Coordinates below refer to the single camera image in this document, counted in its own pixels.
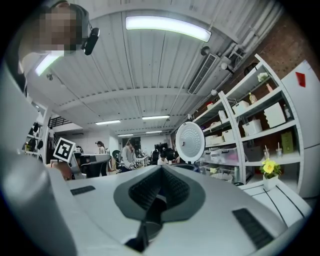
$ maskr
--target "ceiling beam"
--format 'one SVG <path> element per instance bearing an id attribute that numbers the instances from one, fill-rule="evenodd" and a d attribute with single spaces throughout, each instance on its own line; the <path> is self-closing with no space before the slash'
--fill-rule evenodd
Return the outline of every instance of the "ceiling beam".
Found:
<path id="1" fill-rule="evenodd" d="M 81 99 L 71 101 L 69 103 L 63 104 L 57 108 L 56 111 L 65 111 L 70 108 L 74 108 L 82 105 L 83 103 L 92 103 L 105 101 L 109 99 L 126 98 L 126 97 L 136 97 L 136 96 L 150 96 L 150 95 L 178 95 L 178 88 L 137 88 L 137 89 L 127 89 L 127 90 L 115 90 L 104 92 L 96 95 L 91 95 Z M 181 90 L 180 96 L 194 96 L 194 97 L 204 97 L 204 94 L 189 94 L 187 89 Z"/>
<path id="2" fill-rule="evenodd" d="M 191 17 L 195 20 L 198 20 L 202 23 L 208 25 L 208 27 L 212 24 L 212 28 L 222 32 L 229 38 L 231 38 L 237 44 L 240 44 L 240 40 L 237 35 L 232 32 L 229 28 L 224 27 L 217 21 L 212 22 L 211 18 L 202 15 L 201 13 L 188 10 L 186 8 L 181 8 L 180 6 L 170 5 L 168 3 L 161 2 L 131 2 L 126 4 L 114 4 L 113 6 L 109 6 L 108 4 L 104 4 L 103 6 L 99 6 L 98 9 L 94 10 L 91 1 L 83 1 L 83 0 L 75 0 L 75 2 L 81 6 L 83 6 L 90 13 L 90 19 L 96 19 L 98 17 L 104 15 L 110 15 L 114 13 L 127 12 L 127 11 L 136 11 L 136 10 L 157 10 L 157 11 L 166 11 L 171 13 L 176 13 L 179 15 L 184 15 Z"/>

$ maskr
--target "white ceiling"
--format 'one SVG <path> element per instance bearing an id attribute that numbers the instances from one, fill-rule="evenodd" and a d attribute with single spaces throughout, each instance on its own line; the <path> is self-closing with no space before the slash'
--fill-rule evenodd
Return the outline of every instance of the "white ceiling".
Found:
<path id="1" fill-rule="evenodd" d="M 268 0 L 75 0 L 90 13 L 99 40 L 90 56 L 82 51 L 59 58 L 40 77 L 28 73 L 31 96 L 84 128 L 95 122 L 121 120 L 109 125 L 117 134 L 171 131 L 188 112 L 216 87 L 228 72 L 219 61 L 195 95 L 188 86 L 209 46 L 223 53 L 232 42 L 241 44 L 268 4 Z M 163 16 L 205 29 L 212 24 L 208 43 L 159 30 L 126 30 L 127 16 Z M 65 86 L 53 76 L 52 72 Z M 143 121 L 143 116 L 168 115 L 169 120 Z"/>

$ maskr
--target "desk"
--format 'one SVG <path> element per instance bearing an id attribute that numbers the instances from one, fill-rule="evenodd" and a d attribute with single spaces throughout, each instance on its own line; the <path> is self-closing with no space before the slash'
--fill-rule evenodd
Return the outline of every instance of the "desk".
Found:
<path id="1" fill-rule="evenodd" d="M 264 189 L 263 181 L 239 188 L 268 207 L 288 227 L 298 220 L 307 218 L 312 212 L 311 207 L 281 180 L 278 180 L 276 187 L 270 191 Z"/>
<path id="2" fill-rule="evenodd" d="M 147 163 L 148 163 L 148 155 L 143 157 L 143 158 L 137 158 L 137 160 L 142 163 L 142 167 L 146 167 L 147 166 Z"/>

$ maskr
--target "ceiling light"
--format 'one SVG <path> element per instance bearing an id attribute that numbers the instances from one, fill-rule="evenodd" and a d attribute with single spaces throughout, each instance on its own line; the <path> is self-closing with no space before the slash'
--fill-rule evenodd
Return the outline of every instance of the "ceiling light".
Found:
<path id="1" fill-rule="evenodd" d="M 53 51 L 40 62 L 40 64 L 36 67 L 35 72 L 38 76 L 40 76 L 46 69 L 49 67 L 56 59 L 64 55 L 63 50 Z"/>
<path id="2" fill-rule="evenodd" d="M 118 137 L 124 137 L 124 136 L 133 136 L 133 134 L 122 134 L 122 135 L 118 135 Z"/>
<path id="3" fill-rule="evenodd" d="M 147 131 L 146 134 L 156 134 L 156 133 L 161 133 L 162 130 L 156 130 L 156 131 Z"/>
<path id="4" fill-rule="evenodd" d="M 130 16 L 125 18 L 127 30 L 165 30 L 208 42 L 211 32 L 197 25 L 167 17 Z"/>
<path id="5" fill-rule="evenodd" d="M 159 115 L 159 116 L 145 116 L 142 120 L 152 120 L 152 119 L 168 119 L 170 115 Z"/>
<path id="6" fill-rule="evenodd" d="M 109 124 L 116 124 L 116 123 L 121 123 L 120 120 L 114 120 L 114 121 L 106 121 L 106 122 L 96 122 L 95 124 L 100 126 L 100 125 L 109 125 Z"/>

